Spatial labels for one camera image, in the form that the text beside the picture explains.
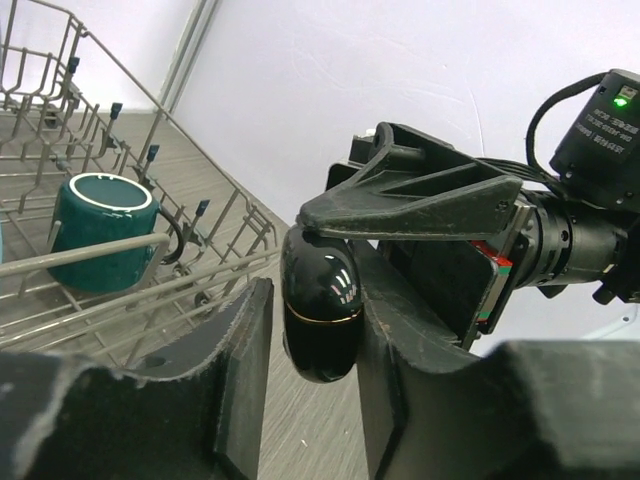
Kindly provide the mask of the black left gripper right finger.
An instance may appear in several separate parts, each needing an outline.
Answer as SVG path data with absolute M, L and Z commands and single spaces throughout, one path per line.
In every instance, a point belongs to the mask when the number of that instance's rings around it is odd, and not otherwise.
M 639 345 L 508 341 L 484 357 L 365 241 L 357 376 L 373 479 L 635 479 Z

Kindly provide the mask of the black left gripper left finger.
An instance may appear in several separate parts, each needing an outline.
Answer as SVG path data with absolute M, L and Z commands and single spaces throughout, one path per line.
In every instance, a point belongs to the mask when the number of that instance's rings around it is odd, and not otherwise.
M 254 479 L 274 286 L 252 280 L 212 319 L 131 370 L 82 355 L 1 356 L 5 479 Z

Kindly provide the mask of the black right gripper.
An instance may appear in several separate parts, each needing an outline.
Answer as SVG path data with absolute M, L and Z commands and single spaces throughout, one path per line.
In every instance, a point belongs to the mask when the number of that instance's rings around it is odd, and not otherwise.
M 377 252 L 455 336 L 490 333 L 527 272 L 533 207 L 522 165 L 480 160 L 407 125 L 381 122 L 330 167 L 296 222 L 323 237 L 379 240 Z

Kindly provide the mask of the black earbud charging case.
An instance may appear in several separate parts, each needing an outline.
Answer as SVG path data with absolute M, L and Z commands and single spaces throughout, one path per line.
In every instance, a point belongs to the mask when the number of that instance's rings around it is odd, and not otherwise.
M 280 269 L 287 356 L 310 382 L 342 379 L 355 364 L 364 324 L 350 247 L 294 226 L 283 239 Z

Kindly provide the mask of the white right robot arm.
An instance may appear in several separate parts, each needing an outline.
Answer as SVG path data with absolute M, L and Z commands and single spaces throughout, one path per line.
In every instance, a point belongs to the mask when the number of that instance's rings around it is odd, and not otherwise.
M 613 69 L 548 98 L 524 162 L 474 157 L 412 127 L 380 123 L 352 143 L 347 171 L 306 202 L 282 249 L 289 317 L 363 313 L 355 244 L 380 254 L 469 348 L 513 291 L 639 299 L 639 77 Z

